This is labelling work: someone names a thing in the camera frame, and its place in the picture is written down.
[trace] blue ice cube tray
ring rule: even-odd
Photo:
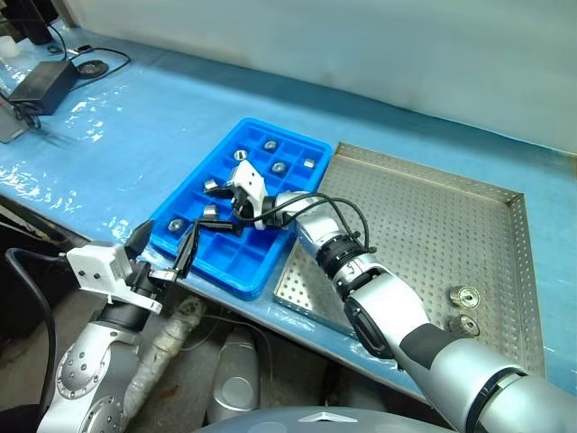
[[[273,141],[274,149],[264,144]],[[247,160],[262,175],[269,195],[283,191],[315,191],[320,184],[333,149],[300,134],[255,119],[243,119],[210,154],[188,175],[182,184],[154,212],[152,246],[174,259],[191,221],[200,218],[207,205],[216,205],[220,219],[234,220],[230,199],[212,198],[203,193],[206,180],[224,185],[233,167],[238,165],[234,152],[245,150]],[[315,162],[314,168],[305,166]],[[281,173],[272,171],[276,162],[284,162]],[[185,224],[170,232],[170,221]],[[283,249],[294,241],[287,230],[256,230],[247,227],[241,236],[201,230],[193,272],[216,282],[241,299],[258,297]]]

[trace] blue plastic sheet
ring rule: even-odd
[[[67,43],[125,51],[133,63],[68,95],[41,133],[0,146],[0,192],[81,234],[124,241],[244,117],[336,146],[344,141],[526,194],[548,379],[576,393],[577,195],[570,160],[558,152],[363,97],[171,51],[65,30]],[[20,44],[0,68],[12,89],[45,47]],[[114,54],[91,55],[114,66]],[[155,265],[168,265],[147,251]],[[263,325],[418,395],[391,361],[272,299],[278,263],[253,301],[197,275],[190,289]]]

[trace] power adapter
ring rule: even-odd
[[[14,106],[34,106],[36,115],[51,115],[77,79],[78,70],[71,61],[41,61],[8,99]]]

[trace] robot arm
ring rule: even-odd
[[[230,182],[243,186],[243,180],[234,176]],[[259,215],[267,215],[267,209],[299,194],[306,193],[264,197]],[[477,340],[431,324],[418,295],[322,207],[297,214],[315,200],[307,197],[293,202],[267,215],[257,228],[282,226],[288,217],[297,215],[291,228],[331,280],[346,317],[369,353],[396,359],[398,368],[463,433],[574,431],[577,408],[572,396]]]
[[[148,239],[150,229],[139,227],[134,238]],[[40,433],[124,431],[124,395],[138,367],[140,332],[161,308],[151,266],[129,261],[141,252],[131,253],[130,245],[92,243],[67,253],[80,289],[105,295],[107,303],[62,357]]]

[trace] perforated metal tray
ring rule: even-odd
[[[319,189],[353,200],[369,220],[371,245],[385,266],[413,287],[436,325],[460,313],[478,339],[545,376],[543,339],[523,194],[341,143]],[[341,207],[353,229],[354,213]],[[458,309],[455,287],[481,294]],[[343,303],[315,262],[295,244],[276,300],[354,336]]]

